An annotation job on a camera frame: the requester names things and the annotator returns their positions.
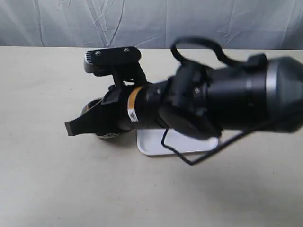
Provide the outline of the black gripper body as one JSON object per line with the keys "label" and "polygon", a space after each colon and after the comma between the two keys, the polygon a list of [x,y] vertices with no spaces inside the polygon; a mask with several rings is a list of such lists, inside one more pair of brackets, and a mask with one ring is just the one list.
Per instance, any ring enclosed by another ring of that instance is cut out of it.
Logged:
{"label": "black gripper body", "polygon": [[169,82],[165,80],[141,87],[128,85],[118,89],[110,86],[101,102],[101,130],[168,128],[159,114],[167,85]]}

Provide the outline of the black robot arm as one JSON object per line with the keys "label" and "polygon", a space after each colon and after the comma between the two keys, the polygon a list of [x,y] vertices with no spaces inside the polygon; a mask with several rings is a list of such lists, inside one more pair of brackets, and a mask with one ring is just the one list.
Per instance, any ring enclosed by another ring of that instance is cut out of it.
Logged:
{"label": "black robot arm", "polygon": [[303,125],[303,65],[258,56],[244,66],[181,65],[157,83],[111,87],[65,123],[69,136],[111,137],[132,130],[173,129],[198,140],[224,130],[292,133]]}

